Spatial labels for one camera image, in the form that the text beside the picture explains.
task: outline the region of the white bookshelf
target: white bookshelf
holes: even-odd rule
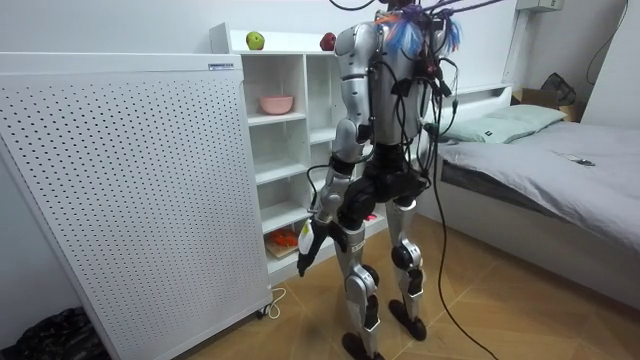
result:
[[[242,57],[247,124],[266,236],[309,218],[312,188],[306,171],[314,165],[328,164],[336,125],[346,116],[346,108],[337,60],[333,52],[320,51],[318,46],[323,34],[261,31],[265,48],[251,51],[244,42],[248,32],[220,24],[209,34],[214,53]],[[279,116],[264,114],[259,98],[273,95],[293,96],[293,109]],[[368,145],[365,153],[371,148]],[[361,176],[363,168],[363,164],[356,167],[354,178]],[[316,170],[311,177],[320,190],[326,170]],[[366,222],[367,237],[387,227],[384,206],[376,208],[375,214],[375,220]],[[316,263],[335,254],[332,244],[330,239],[325,241]],[[267,257],[272,284],[297,274],[297,252],[280,259],[269,253]]]

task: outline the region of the pink bowl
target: pink bowl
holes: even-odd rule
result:
[[[286,114],[293,107],[293,96],[263,96],[260,107],[269,115]]]

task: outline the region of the robot leg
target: robot leg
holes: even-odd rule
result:
[[[392,300],[389,310],[416,340],[422,341],[427,338],[427,329],[419,317],[424,279],[422,255],[418,246],[407,238],[407,231],[416,211],[416,200],[401,197],[389,201],[386,206],[393,246],[391,259],[396,267],[396,278],[403,300]]]
[[[364,224],[358,230],[342,228],[341,232],[342,239],[334,239],[336,256],[344,276],[349,317],[358,332],[345,334],[342,346],[355,359],[384,360],[377,340],[379,277],[372,267],[362,264]]]

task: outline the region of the apple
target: apple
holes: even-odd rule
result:
[[[247,34],[247,46],[249,50],[262,50],[264,49],[264,36],[257,31],[252,31]]]
[[[320,40],[320,48],[322,51],[333,51],[336,47],[336,36],[333,33],[326,33]]]

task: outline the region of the black bag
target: black bag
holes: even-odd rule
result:
[[[67,309],[30,327],[16,343],[23,360],[110,360],[81,307]]]
[[[553,73],[542,84],[541,90],[552,90],[558,93],[558,105],[569,106],[576,102],[576,90],[558,73]]]

